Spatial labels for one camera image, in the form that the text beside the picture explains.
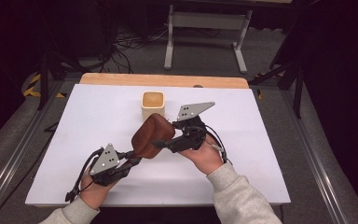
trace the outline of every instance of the wooden table edge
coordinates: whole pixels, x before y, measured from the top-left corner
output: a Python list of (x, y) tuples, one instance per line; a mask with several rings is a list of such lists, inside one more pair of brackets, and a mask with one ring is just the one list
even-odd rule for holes
[(92, 85), (169, 87), (194, 87), (200, 85), (204, 88), (249, 89), (248, 82), (243, 77), (86, 73), (80, 79), (79, 83)]

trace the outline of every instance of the triangular metal plate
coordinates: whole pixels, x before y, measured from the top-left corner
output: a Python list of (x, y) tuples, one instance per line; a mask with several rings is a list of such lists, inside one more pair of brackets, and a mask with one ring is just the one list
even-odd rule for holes
[(207, 102), (193, 105), (182, 105), (179, 110), (177, 121), (193, 119), (198, 114), (214, 106), (214, 102)]
[(95, 162), (94, 166), (92, 167), (89, 173), (90, 175), (96, 175), (107, 169), (114, 168), (119, 164), (120, 164), (120, 160), (118, 159), (117, 153), (113, 148), (113, 145), (109, 144), (104, 149), (103, 153), (98, 158), (98, 160)]

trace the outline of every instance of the metal frame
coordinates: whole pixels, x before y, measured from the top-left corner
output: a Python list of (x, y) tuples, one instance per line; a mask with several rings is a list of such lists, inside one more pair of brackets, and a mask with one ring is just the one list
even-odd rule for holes
[(17, 145), (16, 149), (13, 151), (12, 156), (8, 160), (4, 169), (2, 169), (0, 173), (0, 199), (5, 193), (8, 184), (10, 183), (11, 179), (13, 178), (14, 174), (16, 173), (17, 169), (20, 166), (22, 159), (24, 158), (28, 148), (30, 147), (32, 140), (34, 138), (34, 134), (42, 121), (43, 117), (45, 117), (49, 106), (51, 105), (52, 101), (55, 99), (55, 95), (60, 91), (60, 88), (63, 84), (63, 81), (55, 81), (51, 86), (51, 95), (49, 96), (46, 104), (43, 106), (41, 110), (37, 110), (30, 125), (28, 126), (27, 130), (25, 131), (24, 136), (20, 140), (19, 144)]
[(319, 190), (324, 197), (324, 202), (326, 203), (327, 209), (333, 222), (337, 224), (349, 223), (347, 218), (345, 217), (344, 212), (341, 209), (341, 205), (339, 204), (336, 193), (334, 192), (333, 186), (330, 183), (330, 179), (324, 170), (322, 162), (319, 159), (318, 153), (310, 145), (310, 141), (308, 138), (309, 135), (307, 134), (306, 128), (304, 127), (304, 124), (301, 119), (296, 116), (295, 111), (292, 109), (292, 97), (290, 96), (290, 93), (288, 91), (281, 91), (281, 93), (283, 101), (288, 108), (288, 111), (296, 126), (296, 130), (302, 140), (306, 159), (310, 164), (310, 169), (312, 170)]
[(173, 27), (193, 27), (193, 28), (211, 28), (211, 29), (225, 29), (225, 30), (240, 30), (240, 36), (237, 42), (232, 44), (237, 63), (241, 73), (246, 73), (247, 68), (241, 47), (246, 31), (249, 27), (249, 22), (252, 17), (252, 10), (248, 10), (246, 15), (221, 15), (209, 13), (189, 13), (189, 12), (174, 12), (173, 5), (170, 5), (170, 13), (168, 16), (168, 43), (167, 51), (165, 53), (164, 69), (170, 70), (172, 68), (173, 55)]

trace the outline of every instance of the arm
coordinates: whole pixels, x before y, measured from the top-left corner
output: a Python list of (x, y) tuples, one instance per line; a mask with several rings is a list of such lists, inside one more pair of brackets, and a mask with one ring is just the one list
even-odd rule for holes
[(281, 223), (264, 196), (245, 176), (238, 175), (232, 165), (223, 164), (217, 150), (208, 143), (215, 144), (207, 135), (199, 150), (180, 153), (211, 181), (214, 207), (222, 223)]
[(92, 178), (87, 171), (81, 180), (81, 188), (84, 190), (80, 192), (79, 197), (66, 207), (54, 210), (54, 212), (41, 223), (91, 223), (91, 221), (100, 213), (99, 207), (105, 200), (107, 193), (117, 183), (112, 183), (107, 187), (91, 184), (86, 188), (86, 186), (91, 182)]

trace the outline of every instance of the small yellow box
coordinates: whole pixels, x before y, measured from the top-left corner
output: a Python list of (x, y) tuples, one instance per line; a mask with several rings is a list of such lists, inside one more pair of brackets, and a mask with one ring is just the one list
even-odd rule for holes
[(146, 91), (142, 95), (142, 117), (145, 120), (150, 115), (158, 113), (165, 115), (165, 97), (161, 91)]

